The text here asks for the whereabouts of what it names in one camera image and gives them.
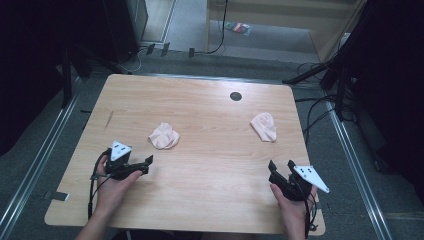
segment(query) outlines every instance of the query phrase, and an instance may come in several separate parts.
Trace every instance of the handheld controller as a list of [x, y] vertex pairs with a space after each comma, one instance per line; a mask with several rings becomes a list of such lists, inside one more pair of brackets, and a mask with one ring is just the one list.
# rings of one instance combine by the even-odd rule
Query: handheld controller
[[120, 142], [114, 141], [112, 148], [109, 148], [108, 159], [106, 161], [106, 173], [111, 178], [123, 180], [131, 173], [140, 170], [143, 174], [149, 173], [149, 165], [153, 163], [153, 155], [146, 158], [142, 163], [128, 164], [132, 148]]
[[295, 170], [296, 164], [289, 160], [287, 164], [290, 171], [289, 180], [285, 179], [279, 172], [277, 172], [277, 166], [275, 166], [272, 160], [269, 162], [268, 169], [271, 171], [269, 181], [276, 184], [283, 195], [291, 201], [305, 201], [311, 193], [312, 184], [305, 181]]

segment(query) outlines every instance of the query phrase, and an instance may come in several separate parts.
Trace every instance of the hand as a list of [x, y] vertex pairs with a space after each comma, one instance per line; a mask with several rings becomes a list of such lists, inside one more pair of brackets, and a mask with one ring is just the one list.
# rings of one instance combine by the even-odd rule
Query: hand
[[[97, 173], [100, 175], [106, 175], [104, 166], [106, 160], [107, 156], [103, 156], [97, 166]], [[99, 177], [97, 179], [96, 209], [76, 239], [103, 239], [106, 226], [112, 218], [113, 213], [121, 205], [128, 189], [142, 174], [141, 171], [135, 171], [121, 181]]]
[[[106, 175], [104, 166], [106, 160], [106, 155], [100, 159], [100, 163], [97, 167], [97, 173], [99, 175]], [[100, 212], [104, 214], [104, 216], [111, 217], [111, 215], [121, 205], [127, 190], [141, 175], [143, 175], [141, 171], [135, 171], [126, 179], [121, 181], [112, 178], [107, 179], [106, 177], [99, 177], [97, 179], [97, 205], [94, 212]]]
[[[285, 233], [287, 234], [287, 237], [290, 240], [305, 239], [305, 203], [303, 201], [291, 201], [287, 199], [283, 195], [283, 192], [281, 192], [281, 189], [275, 184], [271, 184], [271, 190], [278, 201], [278, 206], [280, 207], [280, 213], [283, 221], [283, 227]], [[312, 208], [312, 198], [315, 198], [316, 193], [317, 188], [315, 186], [312, 186], [312, 196], [309, 196], [310, 201], [308, 201], [309, 211]]]

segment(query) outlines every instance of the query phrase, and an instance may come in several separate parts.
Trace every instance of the gray carpet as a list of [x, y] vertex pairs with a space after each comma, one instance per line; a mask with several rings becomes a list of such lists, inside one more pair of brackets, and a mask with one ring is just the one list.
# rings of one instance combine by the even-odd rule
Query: gray carpet
[[[187, 53], [169, 53], [161, 58], [159, 51], [141, 56], [141, 68], [134, 74], [177, 74], [211, 77], [246, 78], [252, 82], [281, 84], [281, 79], [297, 75], [298, 64], [278, 61], [249, 60], [231, 57], [198, 55], [189, 59]], [[136, 58], [129, 66], [137, 66]], [[42, 199], [46, 191], [56, 190], [73, 150], [90, 117], [81, 110], [92, 110], [110, 72], [102, 66], [93, 65], [95, 72], [85, 81], [79, 99], [63, 129], [56, 146], [41, 174], [25, 208], [23, 209], [9, 239], [73, 239], [81, 228], [54, 227], [44, 223], [49, 201]], [[296, 99], [322, 97], [315, 78], [294, 87]], [[15, 148], [0, 158], [1, 208], [16, 191], [26, 174], [34, 155], [53, 124], [61, 104], [58, 94], [44, 109], [21, 137]], [[297, 103], [302, 127], [313, 102]], [[326, 111], [324, 103], [318, 104], [312, 113], [315, 119]], [[364, 144], [359, 129], [353, 123], [346, 123], [351, 140], [358, 149], [358, 155], [367, 173], [376, 197], [395, 239], [420, 239], [424, 236], [423, 206], [414, 194], [411, 185], [398, 175], [382, 175], [373, 168], [369, 149]], [[311, 239], [377, 239], [367, 210], [359, 194], [345, 153], [329, 117], [318, 122], [310, 132], [307, 146], [311, 164], [331, 188], [329, 194], [320, 193], [327, 231], [323, 236]], [[110, 229], [107, 238], [115, 232]], [[280, 235], [258, 235], [258, 239], [284, 239]]]

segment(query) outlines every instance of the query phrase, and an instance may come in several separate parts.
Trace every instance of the black panel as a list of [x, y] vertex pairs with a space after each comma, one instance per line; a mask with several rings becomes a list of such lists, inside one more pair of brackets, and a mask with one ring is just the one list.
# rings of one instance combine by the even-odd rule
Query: black panel
[[[133, 18], [130, 0], [75, 1], [70, 9], [70, 30], [74, 42], [112, 62], [124, 62], [138, 51], [137, 35], [144, 33]], [[144, 6], [144, 0], [138, 0]], [[147, 22], [147, 12], [137, 17]]]

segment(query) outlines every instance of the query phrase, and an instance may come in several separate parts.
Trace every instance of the floor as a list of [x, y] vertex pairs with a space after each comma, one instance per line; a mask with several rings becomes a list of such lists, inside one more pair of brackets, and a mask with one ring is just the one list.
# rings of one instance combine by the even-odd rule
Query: floor
[[[308, 33], [302, 29], [276, 29], [252, 25], [249, 36], [238, 33], [226, 34], [224, 46], [214, 56], [198, 55], [188, 58], [188, 48], [203, 48], [205, 1], [177, 0], [171, 16], [164, 42], [170, 42], [168, 55], [161, 57], [161, 45], [146, 56], [135, 56], [123, 64], [126, 68], [137, 68], [134, 74], [171, 74], [189, 77], [203, 76], [231, 78], [258, 83], [281, 84], [308, 70], [318, 57], [314, 52]], [[218, 22], [211, 22], [211, 48], [218, 45], [220, 37]], [[44, 214], [49, 201], [43, 199], [47, 191], [54, 191], [66, 169], [76, 143], [94, 107], [105, 79], [110, 71], [94, 66], [90, 79], [80, 85], [75, 105], [68, 109], [66, 124], [60, 135], [53, 139], [53, 147], [40, 164], [43, 171], [30, 188], [30, 194], [20, 201], [24, 207], [18, 209], [17, 218], [7, 224], [14, 226], [7, 232], [2, 218], [0, 239], [73, 239], [78, 227], [53, 227], [44, 224]], [[322, 97], [319, 80], [293, 86], [296, 99]], [[1, 209], [10, 207], [10, 200], [19, 191], [20, 184], [37, 160], [38, 150], [48, 136], [60, 113], [61, 94], [46, 106], [46, 109], [31, 124], [15, 148], [0, 158]], [[312, 102], [297, 103], [302, 128], [307, 126], [307, 115]], [[331, 103], [322, 102], [312, 113], [312, 119], [331, 108]], [[354, 123], [340, 123], [328, 115], [311, 130], [307, 146], [311, 164], [320, 170], [323, 179], [328, 179], [330, 194], [320, 194], [323, 203], [326, 233], [315, 239], [420, 239], [424, 236], [424, 208], [414, 189], [399, 175], [383, 175], [374, 168], [374, 160], [365, 143], [360, 128]], [[107, 236], [113, 235], [110, 229]], [[257, 239], [283, 239], [280, 235], [258, 235]]]

